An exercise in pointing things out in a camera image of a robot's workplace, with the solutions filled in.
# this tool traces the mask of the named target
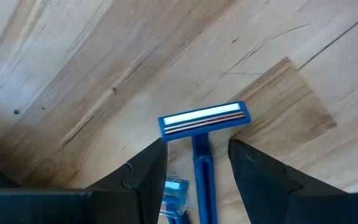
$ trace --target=wooden floor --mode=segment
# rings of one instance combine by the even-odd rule
[[[261,82],[283,63],[281,88]],[[236,133],[358,192],[358,1],[0,0],[0,169],[22,185],[86,187],[156,140],[159,116],[233,99],[256,119],[211,135],[219,222],[247,220]],[[192,180],[188,140],[169,150]]]

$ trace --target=razor head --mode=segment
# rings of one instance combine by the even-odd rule
[[[248,123],[250,123],[250,115],[243,101],[158,118],[164,141],[195,136]]]

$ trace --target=razor blade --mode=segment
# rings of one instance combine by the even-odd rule
[[[172,114],[158,119],[164,141],[247,123],[250,123],[250,115],[243,101]]]

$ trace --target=blue razor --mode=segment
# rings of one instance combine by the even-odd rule
[[[250,123],[243,101],[210,106],[158,118],[162,139],[191,137],[201,224],[217,224],[213,158],[208,133]]]

